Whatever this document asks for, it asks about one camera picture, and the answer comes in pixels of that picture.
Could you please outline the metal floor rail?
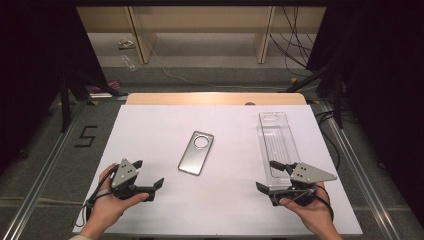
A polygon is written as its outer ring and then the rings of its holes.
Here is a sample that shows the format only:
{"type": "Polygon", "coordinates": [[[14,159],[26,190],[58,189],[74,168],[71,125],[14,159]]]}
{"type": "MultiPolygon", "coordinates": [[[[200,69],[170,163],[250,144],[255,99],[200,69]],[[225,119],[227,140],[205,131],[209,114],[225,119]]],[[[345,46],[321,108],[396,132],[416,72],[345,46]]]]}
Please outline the metal floor rail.
{"type": "Polygon", "coordinates": [[[372,212],[377,225],[382,232],[385,240],[400,240],[400,235],[394,226],[389,212],[386,210],[383,202],[378,197],[371,180],[366,175],[366,172],[359,161],[351,143],[349,142],[343,129],[339,127],[335,118],[329,121],[329,126],[337,139],[337,142],[343,152],[347,164],[349,165],[356,183],[361,189],[370,211],[372,212]]]}
{"type": "Polygon", "coordinates": [[[46,162],[44,163],[40,173],[38,174],[35,182],[30,188],[29,193],[23,199],[18,211],[13,217],[5,234],[1,240],[19,240],[27,222],[29,221],[38,199],[44,191],[64,149],[68,143],[69,137],[73,131],[74,125],[85,108],[84,102],[77,102],[74,112],[71,114],[71,120],[68,126],[60,133],[52,151],[50,152],[46,162]]]}

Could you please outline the clear plastic packaging box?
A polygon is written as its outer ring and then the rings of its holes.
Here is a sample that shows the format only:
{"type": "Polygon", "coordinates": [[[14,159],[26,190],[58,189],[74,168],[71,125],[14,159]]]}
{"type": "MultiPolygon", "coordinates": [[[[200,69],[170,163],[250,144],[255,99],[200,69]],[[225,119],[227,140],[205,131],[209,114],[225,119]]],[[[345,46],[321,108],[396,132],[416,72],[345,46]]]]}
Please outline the clear plastic packaging box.
{"type": "Polygon", "coordinates": [[[284,112],[261,112],[258,118],[257,134],[266,176],[265,186],[271,190],[291,186],[290,174],[272,168],[270,163],[292,165],[299,162],[299,154],[284,112]]]}

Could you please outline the black metal stand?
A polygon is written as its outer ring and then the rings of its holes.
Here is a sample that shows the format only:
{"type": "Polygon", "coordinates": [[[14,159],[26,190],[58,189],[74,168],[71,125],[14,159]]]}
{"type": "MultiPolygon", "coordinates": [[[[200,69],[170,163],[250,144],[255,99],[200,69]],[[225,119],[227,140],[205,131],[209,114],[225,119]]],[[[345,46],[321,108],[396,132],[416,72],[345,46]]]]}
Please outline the black metal stand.
{"type": "Polygon", "coordinates": [[[65,132],[71,123],[71,108],[69,100],[69,92],[71,92],[77,101],[87,101],[90,94],[86,89],[87,85],[98,87],[113,97],[127,96],[127,93],[121,93],[113,89],[103,80],[95,80],[82,72],[68,70],[65,71],[60,81],[60,97],[62,109],[62,132],[65,132]]]}
{"type": "Polygon", "coordinates": [[[319,98],[327,98],[328,96],[333,97],[334,118],[337,126],[343,128],[341,120],[342,84],[340,81],[340,73],[336,67],[322,67],[311,76],[289,87],[286,93],[294,93],[315,80],[320,80],[316,90],[316,94],[319,98]]]}

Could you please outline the grey phone case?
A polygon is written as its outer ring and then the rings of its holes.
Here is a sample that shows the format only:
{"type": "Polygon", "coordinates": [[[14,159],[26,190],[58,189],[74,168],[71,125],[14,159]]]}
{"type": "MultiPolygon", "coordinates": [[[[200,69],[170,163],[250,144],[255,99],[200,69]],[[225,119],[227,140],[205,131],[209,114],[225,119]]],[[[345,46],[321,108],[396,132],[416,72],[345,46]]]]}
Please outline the grey phone case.
{"type": "Polygon", "coordinates": [[[194,131],[178,164],[182,172],[198,176],[214,141],[212,134],[194,131]]]}

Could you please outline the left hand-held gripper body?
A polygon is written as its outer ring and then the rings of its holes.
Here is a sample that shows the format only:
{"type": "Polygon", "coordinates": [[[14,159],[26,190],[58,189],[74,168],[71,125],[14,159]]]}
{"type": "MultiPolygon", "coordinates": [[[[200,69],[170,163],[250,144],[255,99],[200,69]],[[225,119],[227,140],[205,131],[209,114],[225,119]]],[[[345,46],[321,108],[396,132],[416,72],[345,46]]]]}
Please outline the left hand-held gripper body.
{"type": "Polygon", "coordinates": [[[121,200],[128,199],[135,195],[135,180],[137,179],[138,169],[133,166],[126,158],[121,160],[117,166],[110,188],[112,194],[121,200]]]}

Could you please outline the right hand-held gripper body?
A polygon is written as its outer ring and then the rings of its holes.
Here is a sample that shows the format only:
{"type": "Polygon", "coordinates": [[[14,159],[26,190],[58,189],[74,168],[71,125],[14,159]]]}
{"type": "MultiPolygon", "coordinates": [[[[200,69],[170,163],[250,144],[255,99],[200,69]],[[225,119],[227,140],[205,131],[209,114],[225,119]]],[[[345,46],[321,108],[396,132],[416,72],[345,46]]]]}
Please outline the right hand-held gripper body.
{"type": "Polygon", "coordinates": [[[314,201],[316,184],[318,182],[334,181],[335,174],[321,170],[306,163],[296,163],[297,166],[289,175],[291,185],[284,190],[276,190],[275,197],[278,203],[282,198],[287,198],[298,205],[307,206],[314,201]]]}

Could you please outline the person's right hand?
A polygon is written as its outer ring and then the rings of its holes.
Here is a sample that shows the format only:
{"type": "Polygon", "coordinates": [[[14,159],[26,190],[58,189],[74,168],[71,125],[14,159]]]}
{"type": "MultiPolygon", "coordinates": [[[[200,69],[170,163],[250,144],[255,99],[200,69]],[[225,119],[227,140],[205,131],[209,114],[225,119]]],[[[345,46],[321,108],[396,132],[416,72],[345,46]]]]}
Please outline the person's right hand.
{"type": "Polygon", "coordinates": [[[280,204],[297,214],[305,227],[312,233],[319,235],[330,233],[335,229],[329,208],[324,202],[329,203],[329,196],[325,190],[323,182],[316,184],[316,196],[321,200],[315,199],[308,206],[301,206],[294,201],[282,198],[280,204]]]}

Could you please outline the clear plastic item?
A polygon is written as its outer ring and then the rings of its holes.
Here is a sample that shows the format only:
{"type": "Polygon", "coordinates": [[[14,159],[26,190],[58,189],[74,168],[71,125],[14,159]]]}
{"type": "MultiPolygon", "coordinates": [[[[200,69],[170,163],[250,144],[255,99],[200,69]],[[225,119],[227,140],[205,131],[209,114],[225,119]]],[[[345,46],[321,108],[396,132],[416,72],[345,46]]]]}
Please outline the clear plastic item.
{"type": "Polygon", "coordinates": [[[126,55],[122,55],[121,56],[122,59],[122,63],[124,64],[124,66],[127,68],[128,71],[136,71],[137,67],[133,64],[132,60],[126,56],[126,55]]]}

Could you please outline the white table sheet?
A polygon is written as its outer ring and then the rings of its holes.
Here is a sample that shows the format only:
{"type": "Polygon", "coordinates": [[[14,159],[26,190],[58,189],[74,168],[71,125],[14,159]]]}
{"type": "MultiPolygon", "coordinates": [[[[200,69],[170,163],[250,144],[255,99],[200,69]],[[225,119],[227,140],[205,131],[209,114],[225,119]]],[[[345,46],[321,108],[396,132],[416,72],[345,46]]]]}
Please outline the white table sheet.
{"type": "Polygon", "coordinates": [[[137,184],[164,182],[151,202],[126,210],[109,233],[143,237],[306,236],[300,219],[275,207],[256,185],[266,181],[257,132],[266,106],[124,105],[98,168],[128,159],[143,165],[137,184]],[[213,135],[199,175],[178,164],[196,131],[213,135]]]}

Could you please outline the person's left hand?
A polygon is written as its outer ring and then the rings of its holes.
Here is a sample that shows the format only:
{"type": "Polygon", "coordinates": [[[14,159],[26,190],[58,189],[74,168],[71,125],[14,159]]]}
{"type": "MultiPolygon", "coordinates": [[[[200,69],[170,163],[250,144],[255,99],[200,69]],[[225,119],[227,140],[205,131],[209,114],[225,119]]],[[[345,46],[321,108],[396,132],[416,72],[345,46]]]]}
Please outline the person's left hand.
{"type": "Polygon", "coordinates": [[[89,221],[100,221],[110,224],[111,227],[128,208],[143,202],[147,197],[146,193],[137,194],[126,200],[120,200],[112,194],[102,196],[96,200],[87,223],[89,221]]]}

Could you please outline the black curtain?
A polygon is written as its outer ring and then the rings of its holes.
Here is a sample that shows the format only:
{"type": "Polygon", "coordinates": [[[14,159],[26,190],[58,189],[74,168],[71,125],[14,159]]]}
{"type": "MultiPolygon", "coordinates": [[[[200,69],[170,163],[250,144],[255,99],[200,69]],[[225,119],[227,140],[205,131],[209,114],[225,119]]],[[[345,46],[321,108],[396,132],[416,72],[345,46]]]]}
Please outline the black curtain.
{"type": "Polygon", "coordinates": [[[424,227],[424,0],[324,0],[311,57],[325,65],[357,15],[342,79],[356,117],[424,227]]]}
{"type": "Polygon", "coordinates": [[[0,0],[0,175],[62,86],[108,84],[73,0],[0,0]]]}

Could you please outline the light wooden shelf unit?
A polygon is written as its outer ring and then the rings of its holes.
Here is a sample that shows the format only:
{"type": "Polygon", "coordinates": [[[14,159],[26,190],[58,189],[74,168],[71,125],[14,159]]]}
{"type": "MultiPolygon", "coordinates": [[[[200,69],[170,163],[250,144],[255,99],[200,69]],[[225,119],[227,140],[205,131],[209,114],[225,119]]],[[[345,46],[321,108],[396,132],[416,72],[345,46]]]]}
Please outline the light wooden shelf unit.
{"type": "Polygon", "coordinates": [[[324,7],[79,7],[89,33],[130,33],[146,64],[159,33],[248,33],[257,62],[266,59],[272,33],[316,34],[324,7]]]}

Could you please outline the pink item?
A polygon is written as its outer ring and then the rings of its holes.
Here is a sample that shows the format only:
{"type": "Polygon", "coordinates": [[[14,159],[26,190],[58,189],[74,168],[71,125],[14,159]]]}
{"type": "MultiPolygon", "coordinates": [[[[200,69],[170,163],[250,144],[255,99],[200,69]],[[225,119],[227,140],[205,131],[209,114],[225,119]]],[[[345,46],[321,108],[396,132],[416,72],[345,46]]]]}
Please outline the pink item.
{"type": "MultiPolygon", "coordinates": [[[[118,89],[121,86],[121,84],[119,80],[111,80],[108,82],[108,86],[112,89],[118,89]]],[[[92,91],[94,93],[102,93],[102,90],[97,86],[93,86],[92,91]]]]}

